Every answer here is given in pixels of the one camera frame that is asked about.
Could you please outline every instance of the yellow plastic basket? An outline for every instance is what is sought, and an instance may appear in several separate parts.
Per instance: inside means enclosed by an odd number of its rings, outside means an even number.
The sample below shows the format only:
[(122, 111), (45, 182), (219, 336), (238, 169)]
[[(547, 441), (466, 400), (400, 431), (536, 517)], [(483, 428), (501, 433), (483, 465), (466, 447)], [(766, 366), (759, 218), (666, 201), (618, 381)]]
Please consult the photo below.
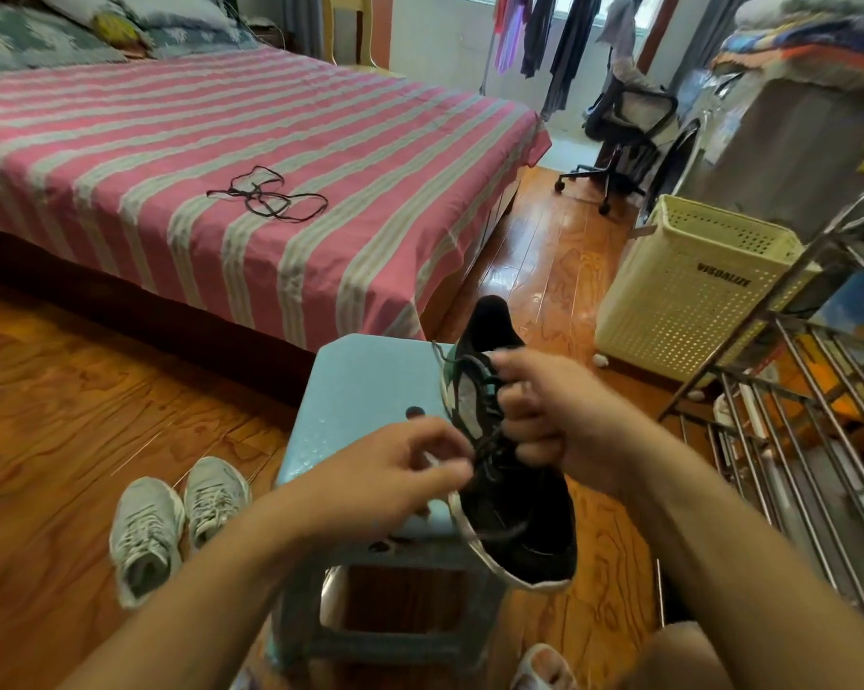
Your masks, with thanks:
[[(601, 302), (595, 345), (684, 382), (804, 247), (784, 227), (676, 196), (662, 196), (647, 225), (656, 230), (633, 243)], [(820, 270), (809, 265), (773, 309), (783, 309)], [(723, 362), (735, 359), (759, 331), (760, 325), (742, 335)]]

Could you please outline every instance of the green floral pillow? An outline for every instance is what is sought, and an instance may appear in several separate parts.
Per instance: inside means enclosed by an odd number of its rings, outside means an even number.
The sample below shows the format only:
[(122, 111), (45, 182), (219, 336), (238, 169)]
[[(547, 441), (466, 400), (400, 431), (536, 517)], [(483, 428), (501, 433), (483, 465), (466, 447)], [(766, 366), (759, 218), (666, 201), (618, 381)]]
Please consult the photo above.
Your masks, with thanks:
[(61, 16), (0, 4), (0, 70), (125, 60), (118, 50)]
[(242, 28), (212, 31), (168, 26), (146, 29), (144, 34), (152, 58), (178, 58), (193, 53), (217, 53), (222, 50), (249, 50), (260, 47), (256, 36)]

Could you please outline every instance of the curtain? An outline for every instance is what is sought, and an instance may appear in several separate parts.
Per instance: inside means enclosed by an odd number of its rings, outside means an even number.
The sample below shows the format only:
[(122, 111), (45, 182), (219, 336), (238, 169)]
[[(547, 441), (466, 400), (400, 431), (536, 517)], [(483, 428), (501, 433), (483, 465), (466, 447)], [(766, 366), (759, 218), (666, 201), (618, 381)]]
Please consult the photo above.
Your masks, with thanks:
[(736, 11), (747, 1), (710, 0), (697, 26), (697, 33), (691, 39), (678, 71), (671, 80), (669, 91), (678, 91), (691, 70), (705, 68), (716, 57), (723, 41), (736, 30)]
[(295, 34), (298, 52), (323, 57), (321, 0), (281, 0), (283, 28)]

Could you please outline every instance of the window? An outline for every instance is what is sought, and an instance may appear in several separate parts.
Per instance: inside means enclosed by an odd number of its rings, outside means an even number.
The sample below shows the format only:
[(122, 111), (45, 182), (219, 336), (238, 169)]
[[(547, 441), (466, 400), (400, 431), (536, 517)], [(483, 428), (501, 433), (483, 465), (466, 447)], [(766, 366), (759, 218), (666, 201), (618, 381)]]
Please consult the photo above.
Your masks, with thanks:
[[(612, 1), (614, 0), (601, 0), (600, 22), (604, 21)], [(556, 0), (556, 11), (554, 13), (566, 16), (569, 14), (569, 8), (572, 4), (573, 0)], [(643, 0), (640, 10), (636, 12), (636, 27), (647, 31), (656, 18), (656, 11), (660, 4), (662, 4), (662, 0)]]

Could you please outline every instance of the person's right arm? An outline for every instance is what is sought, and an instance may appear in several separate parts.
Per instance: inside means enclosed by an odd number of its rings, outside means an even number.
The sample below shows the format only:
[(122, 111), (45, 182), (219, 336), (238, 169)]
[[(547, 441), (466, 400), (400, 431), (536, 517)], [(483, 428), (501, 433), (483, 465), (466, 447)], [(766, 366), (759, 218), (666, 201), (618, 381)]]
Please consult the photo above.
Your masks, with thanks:
[(571, 359), (494, 362), (519, 457), (622, 501), (736, 688), (864, 690), (864, 618), (699, 454)]

